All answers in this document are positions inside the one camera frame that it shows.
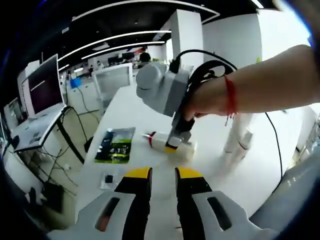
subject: red string bracelet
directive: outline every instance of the red string bracelet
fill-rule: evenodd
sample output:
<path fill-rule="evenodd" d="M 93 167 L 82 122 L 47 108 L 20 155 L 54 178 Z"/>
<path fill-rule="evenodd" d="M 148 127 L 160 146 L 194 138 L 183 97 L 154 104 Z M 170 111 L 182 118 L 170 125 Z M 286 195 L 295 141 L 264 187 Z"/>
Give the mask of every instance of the red string bracelet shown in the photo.
<path fill-rule="evenodd" d="M 228 119 L 232 118 L 237 114 L 237 101 L 236 101 L 236 88 L 234 83 L 228 78 L 227 75 L 224 75 L 226 91 L 227 91 L 227 102 L 226 102 L 226 122 L 228 124 Z"/>

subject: office desk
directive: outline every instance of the office desk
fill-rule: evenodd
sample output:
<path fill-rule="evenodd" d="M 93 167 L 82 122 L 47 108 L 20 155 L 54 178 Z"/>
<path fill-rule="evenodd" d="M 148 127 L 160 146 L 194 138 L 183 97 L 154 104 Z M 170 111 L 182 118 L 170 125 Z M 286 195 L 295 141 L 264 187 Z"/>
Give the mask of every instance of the office desk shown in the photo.
<path fill-rule="evenodd" d="M 269 116 L 277 130 L 284 173 L 293 157 L 300 134 L 301 110 L 290 109 L 287 114 L 275 111 L 270 112 Z M 97 128 L 84 166 L 79 173 L 76 214 L 103 193 L 99 185 L 104 171 L 112 172 L 118 169 L 125 172 L 131 168 L 151 166 L 153 175 L 149 222 L 157 223 L 159 232 L 170 231 L 166 229 L 170 221 L 172 224 L 179 224 L 175 214 L 177 206 L 174 203 L 174 167 L 181 163 L 169 162 L 164 153 L 150 148 L 146 139 L 142 137 L 142 134 L 152 131 L 168 133 L 171 122 L 170 117 L 157 113 L 145 105 L 137 97 L 134 85 L 120 88 Z M 212 190 L 224 192 L 244 207 L 250 217 L 267 200 L 281 179 L 275 133 L 266 115 L 256 114 L 251 125 L 254 132 L 251 149 L 240 164 L 230 170 L 220 158 L 232 125 L 230 121 L 228 126 L 225 126 L 225 122 L 226 117 L 217 115 L 208 115 L 196 120 L 191 130 L 190 140 L 198 143 L 197 151 L 194 159 L 184 165 L 201 172 Z M 129 127 L 136 127 L 129 163 L 95 163 L 97 149 L 107 129 Z M 167 205 L 170 210 L 163 207 L 161 201 L 171 201 Z"/>

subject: computer monitor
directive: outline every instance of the computer monitor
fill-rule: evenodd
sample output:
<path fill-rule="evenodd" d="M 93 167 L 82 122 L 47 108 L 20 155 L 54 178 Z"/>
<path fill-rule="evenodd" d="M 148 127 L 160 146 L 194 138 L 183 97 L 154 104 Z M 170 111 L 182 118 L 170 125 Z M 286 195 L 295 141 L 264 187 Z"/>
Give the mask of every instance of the computer monitor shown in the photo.
<path fill-rule="evenodd" d="M 29 118 L 37 117 L 46 109 L 63 104 L 58 73 L 58 55 L 44 61 L 22 83 L 22 101 Z"/>

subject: table leg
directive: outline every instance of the table leg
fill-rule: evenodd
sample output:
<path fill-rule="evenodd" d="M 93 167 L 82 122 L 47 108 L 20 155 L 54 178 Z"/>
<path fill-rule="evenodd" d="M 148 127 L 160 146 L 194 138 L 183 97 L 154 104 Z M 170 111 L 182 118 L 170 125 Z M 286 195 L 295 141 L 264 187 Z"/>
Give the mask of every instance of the table leg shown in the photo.
<path fill-rule="evenodd" d="M 70 136 L 68 135 L 68 133 L 66 132 L 64 125 L 62 124 L 62 122 L 60 121 L 60 119 L 58 119 L 56 121 L 56 124 L 58 125 L 62 136 L 64 137 L 64 139 L 66 140 L 66 142 L 68 143 L 68 145 L 70 146 L 71 150 L 73 151 L 73 153 L 76 155 L 76 157 L 80 160 L 81 163 L 85 163 L 85 159 L 81 156 L 80 152 L 77 150 L 76 146 L 73 144 L 73 142 L 71 141 Z"/>

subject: yellow object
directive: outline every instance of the yellow object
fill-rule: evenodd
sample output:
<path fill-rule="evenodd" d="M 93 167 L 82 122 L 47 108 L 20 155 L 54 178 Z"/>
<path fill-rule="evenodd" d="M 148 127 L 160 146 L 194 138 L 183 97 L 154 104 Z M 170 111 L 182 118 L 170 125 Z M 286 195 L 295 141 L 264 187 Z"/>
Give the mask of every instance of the yellow object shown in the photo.
<path fill-rule="evenodd" d="M 138 179 L 147 179 L 150 168 L 151 168 L 151 167 L 143 167 L 143 168 L 137 168 L 137 169 L 128 171 L 128 172 L 124 175 L 124 177 L 127 177 L 127 178 L 138 178 Z"/>
<path fill-rule="evenodd" d="M 180 178 L 181 179 L 192 179 L 192 178 L 202 178 L 203 176 L 201 173 L 191 169 L 191 168 L 186 168 L 186 167 L 178 167 L 178 171 L 180 173 Z"/>
<path fill-rule="evenodd" d="M 165 147 L 164 147 L 164 151 L 165 151 L 166 153 L 169 153 L 169 154 L 174 154 L 174 153 L 177 151 L 177 149 L 174 149 L 174 148 L 165 146 Z"/>

